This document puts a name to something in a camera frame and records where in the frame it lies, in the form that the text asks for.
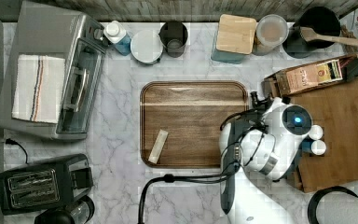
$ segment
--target wooden block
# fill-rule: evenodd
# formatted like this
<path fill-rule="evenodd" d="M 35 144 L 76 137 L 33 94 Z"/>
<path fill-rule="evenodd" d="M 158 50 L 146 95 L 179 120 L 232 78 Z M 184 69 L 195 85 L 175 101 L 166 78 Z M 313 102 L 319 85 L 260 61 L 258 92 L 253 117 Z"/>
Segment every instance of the wooden block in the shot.
<path fill-rule="evenodd" d="M 165 140 L 167 140 L 168 133 L 164 130 L 159 130 L 155 145 L 153 145 L 152 152 L 149 156 L 149 161 L 157 163 L 161 150 L 164 147 Z"/>
<path fill-rule="evenodd" d="M 233 53 L 252 53 L 255 27 L 256 21 L 253 18 L 223 14 L 220 17 L 216 48 Z"/>

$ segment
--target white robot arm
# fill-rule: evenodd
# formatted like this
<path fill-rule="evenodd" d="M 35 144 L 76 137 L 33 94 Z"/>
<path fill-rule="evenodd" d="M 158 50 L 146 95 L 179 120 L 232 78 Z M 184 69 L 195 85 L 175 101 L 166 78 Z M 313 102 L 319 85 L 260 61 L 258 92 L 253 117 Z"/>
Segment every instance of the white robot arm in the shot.
<path fill-rule="evenodd" d="M 311 125 L 310 114 L 303 107 L 275 98 L 267 110 L 250 110 L 224 127 L 219 140 L 221 168 L 227 169 L 237 157 L 242 167 L 279 180 L 294 170 L 299 146 Z M 221 184 L 221 206 L 233 224 L 295 223 L 243 169 Z"/>

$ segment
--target white bottle cap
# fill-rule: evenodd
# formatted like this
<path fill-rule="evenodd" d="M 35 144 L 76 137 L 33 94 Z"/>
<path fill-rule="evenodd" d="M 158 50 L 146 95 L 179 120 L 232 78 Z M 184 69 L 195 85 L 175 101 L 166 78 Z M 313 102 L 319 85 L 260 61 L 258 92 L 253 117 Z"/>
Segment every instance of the white bottle cap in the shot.
<path fill-rule="evenodd" d="M 120 27 L 117 25 L 117 23 L 109 23 L 106 26 L 106 32 L 110 36 L 118 35 L 120 33 Z"/>
<path fill-rule="evenodd" d="M 118 21 L 112 21 L 103 29 L 103 34 L 113 44 L 118 43 L 127 34 L 126 29 Z"/>
<path fill-rule="evenodd" d="M 312 125 L 312 127 L 310 127 L 309 136 L 313 140 L 319 140 L 324 136 L 324 130 L 319 125 Z"/>
<path fill-rule="evenodd" d="M 316 140 L 312 143 L 310 146 L 310 149 L 312 150 L 312 153 L 320 156 L 323 155 L 327 149 L 326 143 L 322 140 Z"/>

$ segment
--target cup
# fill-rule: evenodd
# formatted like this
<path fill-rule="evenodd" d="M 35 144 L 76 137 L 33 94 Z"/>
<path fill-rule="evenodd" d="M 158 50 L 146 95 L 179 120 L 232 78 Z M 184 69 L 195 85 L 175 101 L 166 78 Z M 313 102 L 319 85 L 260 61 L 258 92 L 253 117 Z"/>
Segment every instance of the cup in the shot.
<path fill-rule="evenodd" d="M 289 28 L 284 18 L 278 15 L 267 15 L 257 24 L 255 42 L 252 53 L 262 56 L 273 51 L 289 34 Z"/>
<path fill-rule="evenodd" d="M 158 35 L 162 45 L 171 57 L 180 57 L 185 52 L 188 32 L 181 22 L 166 22 L 161 27 Z"/>
<path fill-rule="evenodd" d="M 327 149 L 326 143 L 322 140 L 313 140 L 306 138 L 301 142 L 300 148 L 303 152 L 313 155 L 323 155 Z"/>
<path fill-rule="evenodd" d="M 289 36 L 283 42 L 283 49 L 293 58 L 306 58 L 316 49 L 325 49 L 334 42 L 313 40 L 305 41 L 300 27 L 310 27 L 319 35 L 339 36 L 341 27 L 336 14 L 326 7 L 313 7 L 308 9 L 292 26 Z"/>

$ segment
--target black mug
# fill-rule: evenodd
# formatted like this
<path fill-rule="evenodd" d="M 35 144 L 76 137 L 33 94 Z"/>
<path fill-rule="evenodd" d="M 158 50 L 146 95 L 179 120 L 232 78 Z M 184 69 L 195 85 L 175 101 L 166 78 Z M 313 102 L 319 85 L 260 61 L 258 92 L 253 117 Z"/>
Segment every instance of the black mug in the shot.
<path fill-rule="evenodd" d="M 308 9 L 290 28 L 289 36 L 283 42 L 283 48 L 293 58 L 306 58 L 316 49 L 325 49 L 334 44 L 323 40 L 305 41 L 300 27 L 312 28 L 319 35 L 339 36 L 341 27 L 336 14 L 326 7 Z"/>
<path fill-rule="evenodd" d="M 173 58 L 181 56 L 185 52 L 188 33 L 186 27 L 179 21 L 166 22 L 159 31 L 159 38 Z"/>

